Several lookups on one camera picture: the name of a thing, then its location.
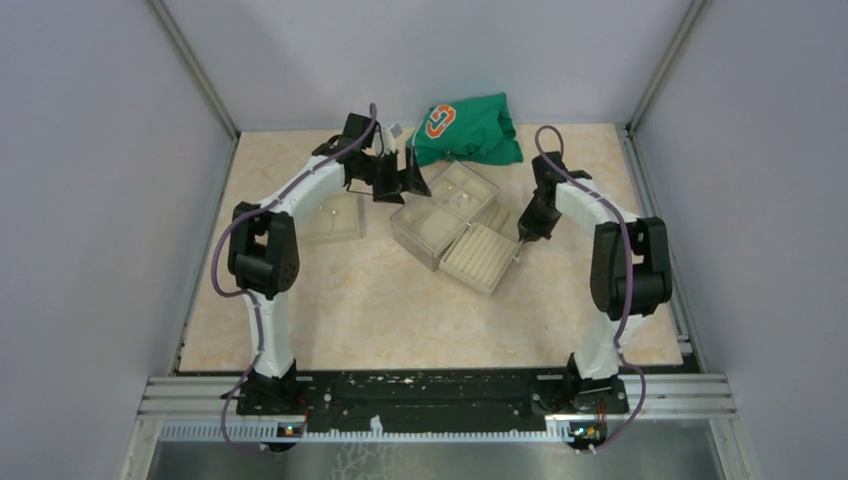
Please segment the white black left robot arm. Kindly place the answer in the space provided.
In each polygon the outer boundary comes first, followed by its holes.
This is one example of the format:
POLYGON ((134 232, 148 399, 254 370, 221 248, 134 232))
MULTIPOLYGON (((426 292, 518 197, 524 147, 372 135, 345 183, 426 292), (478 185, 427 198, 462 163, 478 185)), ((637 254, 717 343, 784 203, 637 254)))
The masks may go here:
POLYGON ((243 297, 250 316, 253 358, 236 386, 243 396, 260 396, 277 414, 292 411, 300 399, 291 347, 288 292, 299 271, 297 226, 330 196, 360 181, 376 203, 402 204, 404 194, 431 194, 413 145, 398 146, 400 131, 385 128, 375 112, 348 115, 341 133, 316 147, 301 170, 257 203, 241 202, 214 247, 211 282, 228 297, 217 272, 219 259, 243 297))

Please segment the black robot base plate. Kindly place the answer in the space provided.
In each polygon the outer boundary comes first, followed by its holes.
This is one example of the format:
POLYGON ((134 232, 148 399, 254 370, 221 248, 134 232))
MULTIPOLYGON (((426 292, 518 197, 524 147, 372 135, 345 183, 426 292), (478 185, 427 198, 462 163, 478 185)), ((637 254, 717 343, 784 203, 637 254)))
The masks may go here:
POLYGON ((242 416, 302 415, 310 433, 364 432, 373 418, 387 433, 518 433, 555 414, 597 420, 630 405, 615 376, 575 388, 568 367, 425 370, 301 370, 297 397, 234 399, 242 416))

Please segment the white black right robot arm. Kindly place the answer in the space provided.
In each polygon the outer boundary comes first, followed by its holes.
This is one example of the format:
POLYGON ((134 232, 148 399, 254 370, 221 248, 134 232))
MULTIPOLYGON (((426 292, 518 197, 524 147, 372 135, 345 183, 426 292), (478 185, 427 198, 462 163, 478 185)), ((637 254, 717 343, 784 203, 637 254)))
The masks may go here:
POLYGON ((562 217, 592 242, 589 291, 595 324, 569 360, 563 398, 576 412, 590 411, 606 383, 618 374, 624 344, 635 328, 673 293, 667 227, 641 217, 600 192, 591 176, 565 167, 558 152, 532 162, 536 187, 518 220, 523 243, 551 238, 562 217))

